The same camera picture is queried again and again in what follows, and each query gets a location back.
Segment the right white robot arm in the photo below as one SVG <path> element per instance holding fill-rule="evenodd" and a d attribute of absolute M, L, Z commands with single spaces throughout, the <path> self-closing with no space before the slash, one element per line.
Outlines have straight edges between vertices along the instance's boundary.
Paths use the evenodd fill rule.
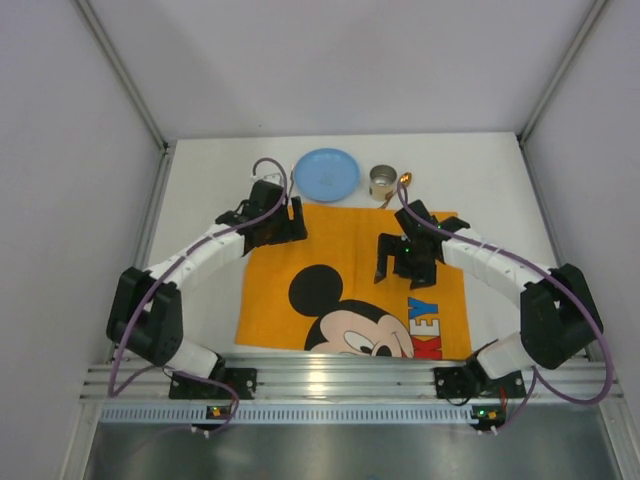
<path fill-rule="evenodd" d="M 603 324 L 580 269 L 530 262 L 485 241 L 469 223 L 442 221 L 421 201 L 395 214 L 401 234 L 378 237 L 375 282 L 389 272 L 412 289 L 433 287 L 438 266 L 457 268 L 502 294 L 519 311 L 519 329 L 473 353 L 467 368 L 480 381 L 529 367 L 556 369 L 596 341 Z"/>

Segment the orange Mickey Mouse cloth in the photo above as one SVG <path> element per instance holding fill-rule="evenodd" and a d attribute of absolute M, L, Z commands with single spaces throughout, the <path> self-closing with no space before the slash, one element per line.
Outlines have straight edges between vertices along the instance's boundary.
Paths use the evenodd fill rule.
<path fill-rule="evenodd" d="M 305 240 L 249 256 L 235 341 L 313 353 L 463 360 L 472 350 L 461 271 L 412 289 L 375 282 L 378 237 L 399 235 L 390 210 L 307 204 Z"/>

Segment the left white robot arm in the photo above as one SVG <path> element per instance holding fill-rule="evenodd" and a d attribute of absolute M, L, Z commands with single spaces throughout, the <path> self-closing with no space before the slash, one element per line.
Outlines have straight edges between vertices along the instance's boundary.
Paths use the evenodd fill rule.
<path fill-rule="evenodd" d="M 258 180 L 249 198 L 219 215 L 194 244 L 144 270 L 130 267 L 121 274 L 106 335 L 153 366 L 213 379 L 224 360 L 187 338 L 185 295 L 255 248 L 307 236 L 301 199 Z"/>

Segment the blue plastic plate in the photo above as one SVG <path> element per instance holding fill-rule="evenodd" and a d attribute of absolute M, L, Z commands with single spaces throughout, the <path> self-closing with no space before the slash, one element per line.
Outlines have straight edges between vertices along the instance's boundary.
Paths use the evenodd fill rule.
<path fill-rule="evenodd" d="M 350 196 L 360 184 L 360 168 L 349 153 L 320 148 L 304 154 L 293 169 L 294 184 L 306 198 L 332 203 Z"/>

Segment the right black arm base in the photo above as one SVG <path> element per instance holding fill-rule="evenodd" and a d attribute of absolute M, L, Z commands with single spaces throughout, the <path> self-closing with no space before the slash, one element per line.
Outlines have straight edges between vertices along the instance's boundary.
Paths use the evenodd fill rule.
<path fill-rule="evenodd" d="M 478 353 L 474 352 L 461 365 L 433 369 L 436 396 L 439 399 L 462 406 L 473 399 L 510 400 L 525 397 L 526 389 L 520 371 L 490 379 L 477 357 Z"/>

